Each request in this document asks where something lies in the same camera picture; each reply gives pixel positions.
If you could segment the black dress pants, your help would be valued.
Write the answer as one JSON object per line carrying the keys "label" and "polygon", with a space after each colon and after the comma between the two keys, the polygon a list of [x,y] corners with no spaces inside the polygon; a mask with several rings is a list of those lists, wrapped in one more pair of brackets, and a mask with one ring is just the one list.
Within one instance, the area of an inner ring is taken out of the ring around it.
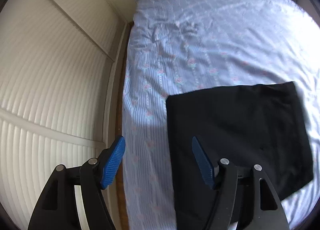
{"label": "black dress pants", "polygon": [[261,165],[281,200],[313,179],[310,143],[293,82],[172,95],[166,109],[178,229],[203,229],[217,195],[203,181],[193,138],[213,161]]}

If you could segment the blue floral striped bed sheet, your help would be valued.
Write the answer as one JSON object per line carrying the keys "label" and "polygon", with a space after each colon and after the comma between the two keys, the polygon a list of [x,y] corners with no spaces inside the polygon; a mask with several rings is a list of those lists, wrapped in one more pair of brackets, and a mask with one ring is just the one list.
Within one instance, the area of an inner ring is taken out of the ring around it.
{"label": "blue floral striped bed sheet", "polygon": [[178,229],[169,96],[293,82],[313,179],[281,200],[290,229],[319,200],[319,26],[292,0],[137,0],[126,62],[122,133],[131,229]]}

